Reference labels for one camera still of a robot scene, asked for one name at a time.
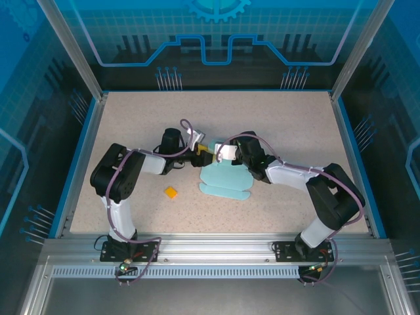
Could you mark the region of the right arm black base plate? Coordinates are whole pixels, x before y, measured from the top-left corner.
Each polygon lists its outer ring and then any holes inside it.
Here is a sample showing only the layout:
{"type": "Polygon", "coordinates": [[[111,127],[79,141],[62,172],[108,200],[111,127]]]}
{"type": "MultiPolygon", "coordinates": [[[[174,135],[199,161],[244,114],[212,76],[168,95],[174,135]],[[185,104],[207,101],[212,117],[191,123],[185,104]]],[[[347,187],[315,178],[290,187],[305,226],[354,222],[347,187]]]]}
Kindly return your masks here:
{"type": "Polygon", "coordinates": [[[331,242],[324,241],[314,249],[299,251],[294,241],[274,241],[271,249],[277,263],[311,263],[329,262],[335,258],[331,242]]]}

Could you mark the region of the wide aluminium base rail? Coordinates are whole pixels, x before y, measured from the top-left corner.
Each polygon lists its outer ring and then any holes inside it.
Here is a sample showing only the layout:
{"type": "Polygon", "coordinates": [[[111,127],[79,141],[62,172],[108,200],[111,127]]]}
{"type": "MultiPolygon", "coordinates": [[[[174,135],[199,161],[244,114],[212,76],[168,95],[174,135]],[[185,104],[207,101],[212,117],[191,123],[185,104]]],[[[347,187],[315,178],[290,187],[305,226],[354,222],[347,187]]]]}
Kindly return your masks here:
{"type": "MultiPolygon", "coordinates": [[[[294,234],[164,234],[158,265],[274,265],[272,242],[293,241],[294,234]]],[[[368,234],[337,234],[338,266],[394,264],[396,259],[388,239],[368,234]]],[[[43,244],[40,264],[99,264],[94,235],[49,239],[43,244]]]]}

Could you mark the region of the aluminium frame post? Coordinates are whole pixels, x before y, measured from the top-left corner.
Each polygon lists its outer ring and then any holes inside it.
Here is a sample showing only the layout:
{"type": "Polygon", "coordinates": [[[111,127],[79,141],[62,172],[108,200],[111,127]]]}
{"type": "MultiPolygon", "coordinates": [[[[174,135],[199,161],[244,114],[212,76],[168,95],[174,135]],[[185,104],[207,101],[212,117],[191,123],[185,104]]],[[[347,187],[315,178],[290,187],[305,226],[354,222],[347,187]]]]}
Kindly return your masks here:
{"type": "Polygon", "coordinates": [[[68,56],[76,67],[76,70],[78,71],[82,80],[86,84],[89,92],[92,94],[96,101],[101,102],[104,93],[55,1],[36,1],[47,17],[47,20],[49,21],[55,34],[59,38],[68,56]]]}
{"type": "Polygon", "coordinates": [[[395,0],[378,0],[331,90],[332,102],[338,101],[394,2],[395,0]]]}

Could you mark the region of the small green light connector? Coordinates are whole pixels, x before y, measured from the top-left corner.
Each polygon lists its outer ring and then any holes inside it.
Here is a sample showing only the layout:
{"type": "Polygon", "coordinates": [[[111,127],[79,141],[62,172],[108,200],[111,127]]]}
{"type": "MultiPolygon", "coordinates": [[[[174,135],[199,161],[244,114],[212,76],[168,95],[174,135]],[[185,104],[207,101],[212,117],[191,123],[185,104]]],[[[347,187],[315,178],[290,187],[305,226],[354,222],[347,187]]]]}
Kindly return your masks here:
{"type": "Polygon", "coordinates": [[[115,270],[117,277],[130,276],[137,271],[137,267],[132,266],[133,258],[125,259],[115,270]]]}
{"type": "Polygon", "coordinates": [[[311,266],[300,266],[299,267],[299,275],[303,276],[319,276],[322,271],[328,267],[327,262],[319,262],[317,264],[313,264],[311,266]]]}

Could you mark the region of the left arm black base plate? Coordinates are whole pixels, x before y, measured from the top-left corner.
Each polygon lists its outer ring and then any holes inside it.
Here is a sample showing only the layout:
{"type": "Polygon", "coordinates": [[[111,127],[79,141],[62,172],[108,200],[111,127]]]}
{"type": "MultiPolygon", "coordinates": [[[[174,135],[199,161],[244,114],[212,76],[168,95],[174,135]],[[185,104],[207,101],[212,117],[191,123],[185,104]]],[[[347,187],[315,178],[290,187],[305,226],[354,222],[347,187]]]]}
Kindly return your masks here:
{"type": "Polygon", "coordinates": [[[122,263],[131,259],[134,263],[147,263],[157,245],[156,241],[136,244],[108,240],[102,244],[99,260],[105,263],[122,263]]]}

